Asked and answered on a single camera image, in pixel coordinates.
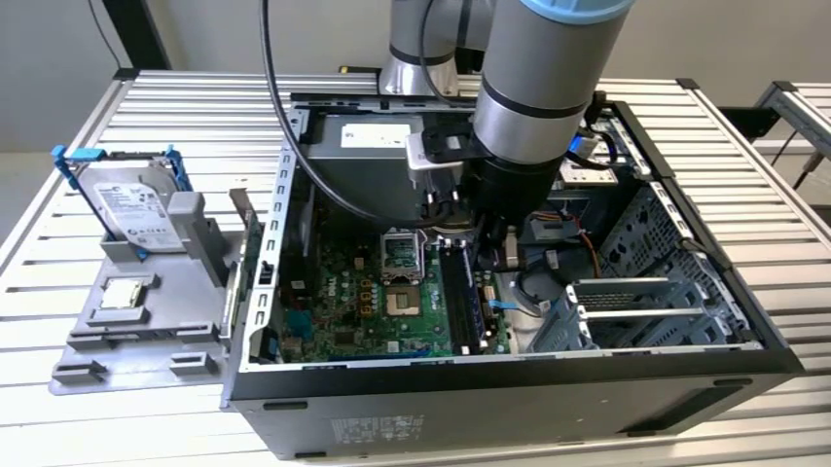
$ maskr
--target power supply label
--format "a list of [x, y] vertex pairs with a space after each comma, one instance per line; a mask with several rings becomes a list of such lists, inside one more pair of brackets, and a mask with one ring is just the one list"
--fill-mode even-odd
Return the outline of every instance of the power supply label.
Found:
[[130, 243], [147, 251], [182, 249], [157, 191], [141, 183], [97, 183], [95, 192]]
[[403, 124], [346, 124], [341, 129], [342, 148], [405, 148], [413, 133]]

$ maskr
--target sticker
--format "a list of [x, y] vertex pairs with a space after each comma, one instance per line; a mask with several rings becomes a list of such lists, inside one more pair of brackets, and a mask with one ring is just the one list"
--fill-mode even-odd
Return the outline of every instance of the sticker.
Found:
[[331, 423], [339, 445], [418, 441], [425, 415], [333, 418]]
[[157, 191], [141, 183], [97, 183], [94, 187], [127, 241], [147, 251], [182, 249]]
[[561, 260], [558, 259], [558, 250], [546, 250], [546, 261], [551, 269], [561, 268]]
[[541, 302], [541, 304], [538, 305], [538, 308], [541, 308], [541, 311], [543, 313], [547, 313], [549, 311], [551, 311], [551, 300], [546, 300]]
[[341, 128], [342, 148], [405, 148], [410, 125], [347, 124]]

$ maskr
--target gray floor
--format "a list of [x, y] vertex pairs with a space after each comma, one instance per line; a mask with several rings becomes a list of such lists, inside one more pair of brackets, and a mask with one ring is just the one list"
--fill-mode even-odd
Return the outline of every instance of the gray floor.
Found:
[[[791, 185], [803, 173], [806, 159], [805, 156], [783, 156], [774, 166]], [[809, 204], [831, 204], [831, 161], [823, 161], [814, 173], [807, 176], [798, 193]]]
[[0, 243], [53, 171], [49, 153], [0, 153]]

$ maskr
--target green circuit board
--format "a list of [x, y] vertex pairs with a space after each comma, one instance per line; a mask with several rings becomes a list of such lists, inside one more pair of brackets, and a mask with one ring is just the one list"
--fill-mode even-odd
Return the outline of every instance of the green circuit board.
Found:
[[[438, 246], [425, 246], [421, 283], [385, 286], [379, 246], [374, 243], [323, 245], [318, 291], [306, 305], [297, 306], [306, 309], [289, 310], [281, 346], [287, 362], [454, 355]], [[477, 280], [486, 279], [478, 275]], [[507, 352], [502, 315], [499, 333], [490, 343], [486, 353]]]

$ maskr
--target hard drive label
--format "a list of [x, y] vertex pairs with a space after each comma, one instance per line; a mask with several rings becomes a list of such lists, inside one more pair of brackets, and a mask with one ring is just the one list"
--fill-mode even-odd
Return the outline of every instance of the hard drive label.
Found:
[[95, 191], [127, 241], [147, 251], [183, 248], [157, 191], [141, 183], [97, 183]]

